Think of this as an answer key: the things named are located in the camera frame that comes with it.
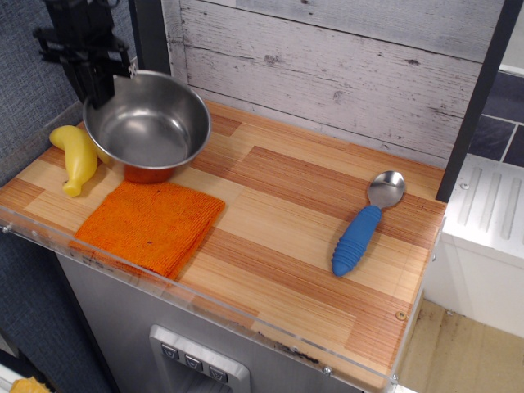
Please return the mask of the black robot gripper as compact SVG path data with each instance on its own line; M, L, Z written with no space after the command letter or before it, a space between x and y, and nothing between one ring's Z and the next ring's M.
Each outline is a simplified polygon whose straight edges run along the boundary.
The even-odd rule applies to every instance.
M62 65L78 99L95 109L115 94L113 76L130 77L129 45L115 35L112 12L118 1L46 1L51 27L38 27L45 61Z

